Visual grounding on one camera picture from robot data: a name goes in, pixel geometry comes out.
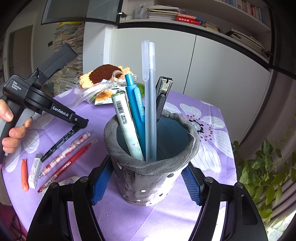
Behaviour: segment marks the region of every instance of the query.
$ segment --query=hand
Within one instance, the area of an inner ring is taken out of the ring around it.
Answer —
[[[11,122],[13,119],[13,113],[6,102],[2,99],[0,99],[0,118],[6,122]],[[26,134],[27,128],[31,125],[31,122],[32,118],[27,119],[23,126],[10,129],[9,137],[3,138],[2,140],[3,151],[7,153],[13,153],[15,151],[21,139]]]

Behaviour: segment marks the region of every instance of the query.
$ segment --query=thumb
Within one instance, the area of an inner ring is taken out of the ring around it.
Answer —
[[[2,99],[0,99],[0,118],[6,122],[10,122],[13,119],[13,113]]]

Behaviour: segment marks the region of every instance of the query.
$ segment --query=pen holder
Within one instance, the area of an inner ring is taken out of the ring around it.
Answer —
[[[163,200],[200,146],[195,127],[167,110],[157,123],[157,161],[140,161],[129,155],[116,115],[105,126],[104,141],[122,197],[137,206]]]

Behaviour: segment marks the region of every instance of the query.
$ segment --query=blue pen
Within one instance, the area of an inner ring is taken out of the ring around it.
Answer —
[[[126,93],[128,95],[128,102],[131,109],[131,115],[137,130],[139,137],[140,147],[142,149],[143,156],[146,156],[145,145],[145,110],[142,102],[140,89],[133,82],[132,74],[126,74]]]

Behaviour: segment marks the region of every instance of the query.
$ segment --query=table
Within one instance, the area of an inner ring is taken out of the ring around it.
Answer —
[[[77,92],[77,89],[71,89],[55,99],[63,104],[70,104]],[[212,176],[220,183],[233,185],[236,182],[236,170],[228,132],[220,110],[208,103],[173,91],[168,96],[165,108],[188,118],[200,132],[200,149],[192,160],[193,165],[201,168],[205,176]],[[87,176],[108,154],[103,132],[108,120],[115,115],[113,105],[95,106],[84,102],[74,111],[88,118],[89,124],[84,130],[76,133],[71,141],[83,132],[94,129],[94,136],[98,142],[59,176],[57,182],[75,175]],[[17,151],[10,154],[5,160],[5,165],[2,165],[3,178],[11,203],[27,230],[42,199],[42,194],[38,194],[37,189],[45,180],[39,180],[36,189],[30,188],[28,192],[24,192],[21,187],[21,159],[27,159],[30,171],[35,155],[44,154],[72,128],[71,124],[47,113],[34,116],[33,119]],[[69,144],[70,142],[66,142],[59,148],[43,163],[42,168]],[[94,206],[98,223],[107,241],[185,241],[192,232],[199,211],[200,207],[190,199],[181,176],[164,200],[154,206],[139,207],[124,201],[112,175],[103,199]],[[81,240],[72,203],[69,203],[69,215],[74,240]],[[225,203],[221,203],[213,240],[220,240],[224,215]]]

